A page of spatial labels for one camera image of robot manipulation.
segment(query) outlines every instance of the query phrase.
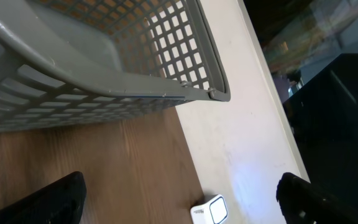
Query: person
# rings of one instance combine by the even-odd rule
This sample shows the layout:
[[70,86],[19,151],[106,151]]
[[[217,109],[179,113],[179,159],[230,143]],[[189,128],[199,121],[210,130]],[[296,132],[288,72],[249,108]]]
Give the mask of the person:
[[273,73],[272,76],[281,103],[284,103],[290,97],[288,90],[292,86],[297,85],[300,82],[301,72],[299,70],[295,70],[286,75],[279,75],[278,73]]

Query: small white box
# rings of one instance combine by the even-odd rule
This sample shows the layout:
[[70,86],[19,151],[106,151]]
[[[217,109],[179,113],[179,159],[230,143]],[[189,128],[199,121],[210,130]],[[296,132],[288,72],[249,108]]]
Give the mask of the small white box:
[[191,208],[190,213],[194,224],[221,224],[227,219],[226,202],[222,195],[215,195]]

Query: wood grain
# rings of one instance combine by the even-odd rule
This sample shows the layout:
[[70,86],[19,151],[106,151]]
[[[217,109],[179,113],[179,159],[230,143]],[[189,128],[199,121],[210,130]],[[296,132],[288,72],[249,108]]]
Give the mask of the wood grain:
[[191,223],[202,196],[175,108],[113,123],[0,134],[0,209],[81,171],[81,223]]

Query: laundry basket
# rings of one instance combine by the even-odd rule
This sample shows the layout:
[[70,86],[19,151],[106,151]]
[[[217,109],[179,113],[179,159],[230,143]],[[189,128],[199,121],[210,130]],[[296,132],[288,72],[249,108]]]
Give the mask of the laundry basket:
[[198,0],[0,0],[0,132],[229,99]]

